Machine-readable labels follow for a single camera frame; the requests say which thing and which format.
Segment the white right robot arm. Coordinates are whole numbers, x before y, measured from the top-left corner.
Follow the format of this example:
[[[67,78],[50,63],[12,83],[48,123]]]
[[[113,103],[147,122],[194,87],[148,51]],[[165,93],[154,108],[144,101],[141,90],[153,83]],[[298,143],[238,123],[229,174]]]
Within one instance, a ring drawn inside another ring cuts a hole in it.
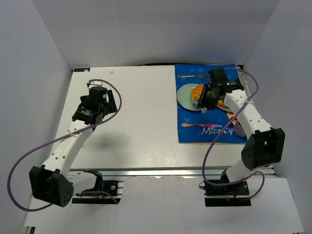
[[[285,133],[274,128],[256,110],[242,85],[233,81],[201,84],[191,95],[202,111],[211,110],[223,101],[242,126],[247,143],[241,159],[221,176],[219,186],[231,186],[250,178],[258,170],[279,163],[285,142]]]

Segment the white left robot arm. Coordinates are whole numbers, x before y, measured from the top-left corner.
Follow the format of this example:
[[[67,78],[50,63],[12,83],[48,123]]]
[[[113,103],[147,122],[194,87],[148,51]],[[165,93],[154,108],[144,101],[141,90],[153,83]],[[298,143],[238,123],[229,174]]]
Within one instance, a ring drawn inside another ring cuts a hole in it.
[[[81,96],[80,101],[68,128],[68,138],[60,141],[40,167],[34,166],[29,172],[34,198],[60,207],[67,206],[74,195],[97,194],[103,187],[100,172],[85,170],[70,176],[69,171],[96,124],[115,113],[117,106],[112,90],[101,86],[90,88],[89,94]]]

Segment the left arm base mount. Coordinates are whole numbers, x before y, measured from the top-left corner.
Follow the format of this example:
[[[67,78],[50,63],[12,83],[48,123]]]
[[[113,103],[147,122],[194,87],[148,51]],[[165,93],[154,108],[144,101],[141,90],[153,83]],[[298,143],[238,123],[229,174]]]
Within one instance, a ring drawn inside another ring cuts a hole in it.
[[[74,187],[74,204],[118,204],[121,200],[123,182],[104,179],[102,173],[85,170],[68,176]]]

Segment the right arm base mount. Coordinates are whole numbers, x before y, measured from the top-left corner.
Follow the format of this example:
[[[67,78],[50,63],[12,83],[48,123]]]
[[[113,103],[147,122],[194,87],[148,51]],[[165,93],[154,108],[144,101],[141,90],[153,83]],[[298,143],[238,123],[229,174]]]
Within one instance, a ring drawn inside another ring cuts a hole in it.
[[[199,188],[204,191],[206,207],[249,207],[252,205],[246,181],[228,186],[213,186],[202,181],[199,183]]]

